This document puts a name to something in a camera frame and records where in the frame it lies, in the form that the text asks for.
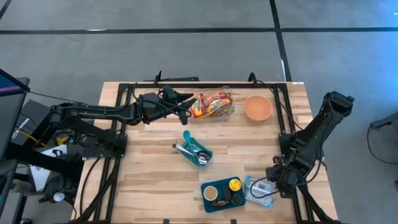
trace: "gray floor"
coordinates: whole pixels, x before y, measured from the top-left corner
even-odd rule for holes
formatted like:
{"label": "gray floor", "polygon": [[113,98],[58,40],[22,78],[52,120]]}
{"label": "gray floor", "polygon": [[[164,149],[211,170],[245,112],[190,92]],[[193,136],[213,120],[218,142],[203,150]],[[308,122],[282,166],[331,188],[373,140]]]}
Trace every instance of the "gray floor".
{"label": "gray floor", "polygon": [[[398,3],[360,0],[276,0],[282,27],[397,27]],[[12,0],[0,29],[134,29],[272,27],[268,1]],[[369,123],[398,111],[398,33],[283,34],[293,81],[305,82],[313,111],[327,91],[356,98],[324,145],[339,218],[347,223],[396,223],[398,167],[368,152]],[[200,80],[283,81],[274,33],[0,35],[0,67],[31,78],[33,91],[97,103],[105,81],[198,76]],[[29,95],[46,105],[56,100]],[[376,154],[398,162],[391,128],[371,133]],[[11,211],[10,197],[7,206]],[[37,204],[24,217],[65,222],[65,203]],[[0,223],[9,223],[4,212]]]}

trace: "computer screen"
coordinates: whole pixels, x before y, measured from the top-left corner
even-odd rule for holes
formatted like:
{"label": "computer screen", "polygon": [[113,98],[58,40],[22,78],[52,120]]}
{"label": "computer screen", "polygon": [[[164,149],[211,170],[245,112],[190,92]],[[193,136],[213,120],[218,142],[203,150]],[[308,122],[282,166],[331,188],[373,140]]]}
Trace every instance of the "computer screen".
{"label": "computer screen", "polygon": [[30,91],[30,88],[0,69],[0,96],[9,96]]}

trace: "blue tray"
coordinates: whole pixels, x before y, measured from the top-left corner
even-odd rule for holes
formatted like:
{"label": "blue tray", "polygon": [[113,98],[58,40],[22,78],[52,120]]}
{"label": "blue tray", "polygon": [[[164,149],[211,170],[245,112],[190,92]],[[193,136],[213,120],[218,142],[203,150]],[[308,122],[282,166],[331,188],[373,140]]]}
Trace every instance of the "blue tray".
{"label": "blue tray", "polygon": [[[199,142],[197,142],[197,140],[195,138],[191,138],[191,147],[188,147],[188,143],[185,141],[184,144],[182,145],[182,147],[190,152],[192,152],[193,154],[195,154],[198,151],[206,151],[209,155],[210,155],[210,159],[207,162],[207,164],[210,163],[211,159],[213,158],[213,152],[211,152],[210,150],[208,150],[205,146],[202,146]],[[195,164],[197,167],[199,168],[204,168],[207,166],[207,164],[203,165],[203,164],[199,164],[197,162],[196,157],[189,155],[186,152],[181,152],[181,154],[183,156],[185,156],[185,158],[187,158],[189,161],[191,161],[193,164]]]}
{"label": "blue tray", "polygon": [[204,206],[205,206],[205,211],[206,211],[207,213],[217,212],[217,211],[224,210],[224,209],[229,209],[229,208],[234,208],[234,207],[243,206],[243,205],[246,203],[246,199],[244,198],[244,192],[243,192],[243,184],[242,184],[242,182],[241,182],[241,186],[242,186],[242,187],[241,187],[237,192],[235,192],[235,194],[241,194],[241,196],[242,196],[242,203],[240,203],[239,205],[235,205],[235,204],[233,204],[232,202],[229,202],[229,203],[226,204],[224,207],[216,208],[216,207],[211,206],[211,204],[212,204],[213,202],[207,201],[207,200],[205,199],[205,196],[203,196],[203,191],[205,190],[206,187],[208,187],[208,186],[214,186],[214,187],[217,189],[217,191],[218,191],[217,200],[222,200],[222,199],[224,198],[224,190],[223,190],[223,188],[224,188],[225,186],[229,187],[229,182],[230,182],[230,180],[232,180],[232,179],[238,179],[239,181],[241,181],[241,179],[240,179],[239,177],[231,177],[231,178],[224,179],[224,180],[217,180],[217,181],[213,181],[213,182],[204,183],[204,184],[202,184],[202,185],[200,186],[201,197],[202,197],[202,199],[203,199],[203,204],[204,204]]}

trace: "terracotta bowl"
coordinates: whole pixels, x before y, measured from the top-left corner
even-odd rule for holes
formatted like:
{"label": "terracotta bowl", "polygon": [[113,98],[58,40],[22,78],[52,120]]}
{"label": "terracotta bowl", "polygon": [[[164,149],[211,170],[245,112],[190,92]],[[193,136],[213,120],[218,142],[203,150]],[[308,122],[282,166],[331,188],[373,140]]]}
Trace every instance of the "terracotta bowl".
{"label": "terracotta bowl", "polygon": [[263,96],[250,96],[244,102],[244,112],[253,121],[265,121],[272,113],[271,102]]}

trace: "wooden tabletop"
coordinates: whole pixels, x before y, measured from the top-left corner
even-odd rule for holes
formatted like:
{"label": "wooden tabletop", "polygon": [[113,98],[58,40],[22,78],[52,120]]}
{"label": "wooden tabletop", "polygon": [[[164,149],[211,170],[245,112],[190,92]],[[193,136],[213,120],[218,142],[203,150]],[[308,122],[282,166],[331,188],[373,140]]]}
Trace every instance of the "wooden tabletop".
{"label": "wooden tabletop", "polygon": [[[100,105],[114,106],[118,82],[106,82]],[[303,84],[288,83],[290,104],[295,121],[305,127],[312,120],[311,109]],[[209,89],[174,88],[181,93],[209,93]],[[155,88],[137,88],[136,95],[157,92]],[[244,185],[246,175],[264,177],[266,167],[272,166],[272,157],[280,154],[280,133],[276,110],[263,123],[253,123],[244,114],[243,103],[251,95],[268,98],[275,108],[274,96],[266,88],[233,89],[235,112],[227,121],[189,122],[182,126],[174,115],[150,125],[128,126],[128,145],[121,160],[118,186],[113,207],[112,223],[295,223],[291,199],[274,195],[274,206],[264,208],[247,201],[245,206],[206,213],[200,193],[204,182],[238,176]],[[287,129],[288,117],[284,112]],[[97,120],[95,125],[110,128],[110,121]],[[204,169],[198,169],[175,149],[173,143],[184,142],[182,133],[189,130],[192,137],[214,153],[213,160]],[[85,162],[75,208],[79,211],[79,198],[84,178],[95,159]],[[88,178],[83,205],[86,208],[98,192],[103,168],[101,159]],[[322,209],[337,218],[333,198],[322,166],[317,178],[308,185],[310,193]],[[305,206],[300,197],[303,218]],[[101,218],[104,219],[108,195],[104,197]]]}

